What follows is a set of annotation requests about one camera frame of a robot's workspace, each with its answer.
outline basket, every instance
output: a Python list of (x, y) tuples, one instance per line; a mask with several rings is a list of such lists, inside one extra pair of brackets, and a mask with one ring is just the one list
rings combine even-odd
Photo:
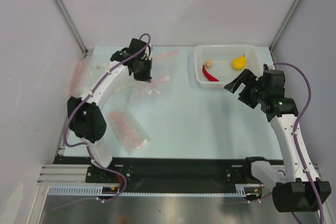
[[(206, 89), (222, 89), (225, 85), (237, 78), (243, 70), (237, 71), (232, 67), (232, 61), (245, 54), (247, 65), (256, 76), (263, 75), (263, 66), (260, 63), (255, 46), (251, 45), (206, 45), (196, 46), (194, 50), (194, 67), (196, 80)], [(208, 81), (203, 75), (202, 67), (206, 60), (212, 60), (212, 67), (207, 72), (219, 80)]]

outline light blue table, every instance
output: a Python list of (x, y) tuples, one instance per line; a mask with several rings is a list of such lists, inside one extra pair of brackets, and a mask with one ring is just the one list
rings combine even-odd
[[(96, 47), (85, 76), (86, 87), (103, 73), (119, 47)], [(202, 89), (195, 79), (194, 47), (155, 47), (153, 57), (178, 53), (153, 61), (152, 77), (169, 76), (156, 94), (137, 97), (137, 83), (127, 80), (111, 96), (103, 114), (127, 107), (150, 137), (143, 149), (129, 154), (108, 126), (106, 137), (114, 157), (227, 158), (263, 156), (282, 159), (276, 136), (260, 106), (254, 110), (238, 101), (238, 94)], [(272, 62), (267, 47), (257, 48), (262, 63)], [(79, 139), (71, 132), (69, 142)], [(85, 147), (66, 148), (65, 156), (88, 156)]]

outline reflective metal surface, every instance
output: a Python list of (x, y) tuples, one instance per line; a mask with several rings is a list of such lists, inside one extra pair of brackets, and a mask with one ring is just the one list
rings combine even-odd
[[(92, 199), (52, 209), (78, 199), (48, 196), (40, 224), (297, 223), (291, 213), (277, 212), (271, 197), (248, 204), (241, 198), (124, 196), (104, 204)], [(316, 213), (298, 216), (303, 223), (318, 223)]]

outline wall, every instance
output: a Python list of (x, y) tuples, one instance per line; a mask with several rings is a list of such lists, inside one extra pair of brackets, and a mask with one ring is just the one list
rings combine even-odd
[[(336, 91), (335, 91), (336, 0), (303, 0), (274, 51), (275, 61), (300, 67), (312, 87), (312, 100), (302, 119), (302, 134), (313, 162), (334, 190), (336, 204)], [(307, 88), (298, 73), (285, 71), (288, 94), (299, 109), (307, 99)]]
[(293, 0), (63, 0), (87, 47), (153, 44), (269, 46)]
[(22, 224), (41, 166), (56, 152), (70, 79), (82, 55), (52, 0), (0, 5), (0, 206), (23, 182), (16, 219)]

